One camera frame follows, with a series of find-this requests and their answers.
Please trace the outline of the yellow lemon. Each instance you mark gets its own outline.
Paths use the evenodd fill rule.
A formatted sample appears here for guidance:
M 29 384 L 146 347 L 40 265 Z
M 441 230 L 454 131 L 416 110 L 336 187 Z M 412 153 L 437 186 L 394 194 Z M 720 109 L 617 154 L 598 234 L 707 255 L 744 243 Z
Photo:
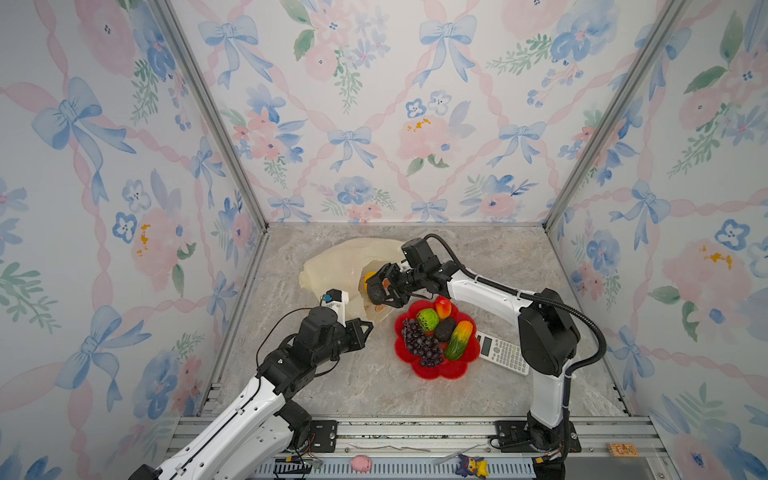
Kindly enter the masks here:
M 363 278 L 363 286 L 365 286 L 365 287 L 367 288 L 367 286 L 368 286 L 368 283 L 369 283 L 369 280 L 370 280 L 370 279 L 372 279 L 372 278 L 374 278 L 374 277 L 376 276 L 376 273 L 377 273 L 377 272 L 375 272 L 375 271 L 374 271 L 374 272 L 369 272 L 369 273 L 367 273 L 367 274 L 364 276 L 364 278 Z

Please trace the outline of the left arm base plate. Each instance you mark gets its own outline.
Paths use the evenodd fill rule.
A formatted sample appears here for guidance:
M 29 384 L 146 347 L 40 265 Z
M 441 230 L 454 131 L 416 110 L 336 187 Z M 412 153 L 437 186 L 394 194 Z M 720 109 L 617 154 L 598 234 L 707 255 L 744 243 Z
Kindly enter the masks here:
M 294 430 L 289 449 L 304 454 L 334 453 L 339 422 L 336 420 L 304 421 Z

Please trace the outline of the purple grape bunch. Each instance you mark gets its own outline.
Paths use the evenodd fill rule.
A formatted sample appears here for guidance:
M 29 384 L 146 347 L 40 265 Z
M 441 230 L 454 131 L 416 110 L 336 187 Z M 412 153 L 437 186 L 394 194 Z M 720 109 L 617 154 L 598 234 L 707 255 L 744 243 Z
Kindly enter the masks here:
M 425 368 L 435 368 L 443 363 L 444 355 L 439 342 L 422 331 L 416 319 L 405 320 L 400 330 L 407 351 L 418 358 Z

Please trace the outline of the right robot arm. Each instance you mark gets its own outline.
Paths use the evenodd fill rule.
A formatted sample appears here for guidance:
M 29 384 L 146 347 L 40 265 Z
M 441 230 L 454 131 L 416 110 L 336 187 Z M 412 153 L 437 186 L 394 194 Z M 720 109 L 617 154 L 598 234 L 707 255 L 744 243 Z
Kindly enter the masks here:
M 570 453 L 571 382 L 575 372 L 593 363 L 576 361 L 581 339 L 573 318 L 579 314 L 563 304 L 557 292 L 516 290 L 481 277 L 453 261 L 430 271 L 404 269 L 388 263 L 365 280 L 366 292 L 376 305 L 405 306 L 418 291 L 426 290 L 451 300 L 470 303 L 518 325 L 520 351 L 534 371 L 533 400 L 523 439 L 548 458 Z

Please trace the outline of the red apple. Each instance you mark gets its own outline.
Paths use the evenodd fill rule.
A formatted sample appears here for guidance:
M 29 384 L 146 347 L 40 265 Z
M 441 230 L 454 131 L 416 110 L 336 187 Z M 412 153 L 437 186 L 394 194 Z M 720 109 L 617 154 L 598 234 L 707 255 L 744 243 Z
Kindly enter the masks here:
M 438 322 L 442 323 L 452 315 L 453 305 L 447 298 L 439 296 L 434 302 L 432 310 L 436 313 Z

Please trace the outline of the red flower-shaped bowl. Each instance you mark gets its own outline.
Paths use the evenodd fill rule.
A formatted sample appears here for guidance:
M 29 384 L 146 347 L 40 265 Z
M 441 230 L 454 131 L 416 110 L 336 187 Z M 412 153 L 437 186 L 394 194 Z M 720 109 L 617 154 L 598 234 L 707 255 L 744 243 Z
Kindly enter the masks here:
M 413 303 L 394 330 L 396 355 L 425 380 L 459 379 L 481 353 L 474 320 L 444 297 Z

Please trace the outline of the yellow plastic bag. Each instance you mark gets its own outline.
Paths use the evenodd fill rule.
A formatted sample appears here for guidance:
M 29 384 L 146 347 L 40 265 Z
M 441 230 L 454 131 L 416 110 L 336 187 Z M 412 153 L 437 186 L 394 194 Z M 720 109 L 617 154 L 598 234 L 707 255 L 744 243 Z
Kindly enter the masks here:
M 379 323 L 388 319 L 394 309 L 376 306 L 365 292 L 364 280 L 387 263 L 404 259 L 402 242 L 383 238 L 355 238 L 335 245 L 308 260 L 299 275 L 302 288 L 317 296 L 337 289 L 348 294 L 346 318 Z

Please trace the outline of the purple yellow toy figure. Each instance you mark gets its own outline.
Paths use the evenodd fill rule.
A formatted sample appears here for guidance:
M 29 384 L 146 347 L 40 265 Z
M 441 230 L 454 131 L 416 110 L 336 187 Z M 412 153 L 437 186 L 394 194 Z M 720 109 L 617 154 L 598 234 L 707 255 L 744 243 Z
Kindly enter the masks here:
M 464 454 L 458 455 L 458 465 L 455 474 L 463 478 L 474 477 L 477 479 L 487 479 L 489 473 L 489 463 L 483 457 L 471 457 Z

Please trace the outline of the pink pig toy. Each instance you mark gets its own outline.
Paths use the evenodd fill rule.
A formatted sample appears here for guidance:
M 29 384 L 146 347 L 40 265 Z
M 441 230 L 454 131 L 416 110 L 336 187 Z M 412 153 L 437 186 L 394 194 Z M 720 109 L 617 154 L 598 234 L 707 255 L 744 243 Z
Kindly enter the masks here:
M 357 473 L 369 473 L 372 471 L 373 461 L 368 456 L 358 455 L 350 461 L 350 467 Z

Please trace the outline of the aluminium rail frame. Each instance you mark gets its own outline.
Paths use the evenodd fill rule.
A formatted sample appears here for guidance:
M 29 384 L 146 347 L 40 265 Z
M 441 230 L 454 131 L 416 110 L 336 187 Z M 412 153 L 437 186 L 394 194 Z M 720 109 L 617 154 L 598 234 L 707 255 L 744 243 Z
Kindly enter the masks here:
M 180 421 L 165 460 L 213 421 Z M 671 455 L 647 417 L 577 417 L 573 424 L 582 451 L 562 465 L 546 465 L 540 454 L 503 453 L 493 448 L 494 422 L 519 417 L 330 417 L 339 422 L 334 453 L 284 451 L 261 464 L 246 479 L 458 479 L 458 455 L 483 457 L 491 479 L 679 479 Z M 609 443 L 632 443 L 639 458 L 613 458 Z M 372 471 L 357 473 L 350 461 L 373 461 Z

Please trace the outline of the dark avocado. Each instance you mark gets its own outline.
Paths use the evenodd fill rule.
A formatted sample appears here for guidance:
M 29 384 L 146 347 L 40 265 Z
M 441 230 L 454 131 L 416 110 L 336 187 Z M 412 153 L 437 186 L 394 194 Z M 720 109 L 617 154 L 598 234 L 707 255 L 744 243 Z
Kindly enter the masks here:
M 369 279 L 366 282 L 366 292 L 370 302 L 374 305 L 385 305 L 389 299 L 387 288 L 383 282 L 377 279 Z

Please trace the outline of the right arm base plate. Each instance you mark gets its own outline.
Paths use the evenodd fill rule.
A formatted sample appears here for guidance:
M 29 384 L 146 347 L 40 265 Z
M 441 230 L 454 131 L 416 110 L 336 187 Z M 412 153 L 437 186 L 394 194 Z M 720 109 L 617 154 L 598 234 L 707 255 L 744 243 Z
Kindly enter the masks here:
M 527 419 L 498 420 L 494 422 L 495 434 L 490 438 L 490 444 L 503 453 L 553 454 L 560 450 L 567 436 L 569 452 L 581 452 L 574 424 L 568 422 L 567 428 L 564 425 L 562 422 L 549 429 L 537 420 L 532 423 Z

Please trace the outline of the white calculator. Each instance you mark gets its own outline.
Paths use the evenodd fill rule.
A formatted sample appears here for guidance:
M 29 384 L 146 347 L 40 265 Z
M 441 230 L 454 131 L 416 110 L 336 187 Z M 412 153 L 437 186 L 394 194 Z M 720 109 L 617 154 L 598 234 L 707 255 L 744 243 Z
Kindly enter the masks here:
M 476 334 L 480 345 L 480 357 L 521 376 L 527 376 L 530 366 L 522 356 L 519 346 L 482 332 Z

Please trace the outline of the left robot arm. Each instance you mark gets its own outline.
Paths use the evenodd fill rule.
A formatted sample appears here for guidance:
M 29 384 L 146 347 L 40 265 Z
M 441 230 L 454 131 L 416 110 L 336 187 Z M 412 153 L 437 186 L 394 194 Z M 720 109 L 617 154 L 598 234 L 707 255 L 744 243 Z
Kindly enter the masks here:
M 197 437 L 161 465 L 142 465 L 132 479 L 246 479 L 265 461 L 307 441 L 312 416 L 293 397 L 317 369 L 363 349 L 369 321 L 341 322 L 339 307 L 307 308 L 298 331 L 257 366 L 238 397 Z

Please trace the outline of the small wooden tag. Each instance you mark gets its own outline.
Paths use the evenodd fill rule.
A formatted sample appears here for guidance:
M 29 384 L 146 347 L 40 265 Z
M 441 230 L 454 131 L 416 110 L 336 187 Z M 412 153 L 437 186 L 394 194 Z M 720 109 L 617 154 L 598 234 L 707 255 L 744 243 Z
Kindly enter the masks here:
M 639 458 L 640 452 L 632 443 L 609 443 L 608 453 L 613 458 Z

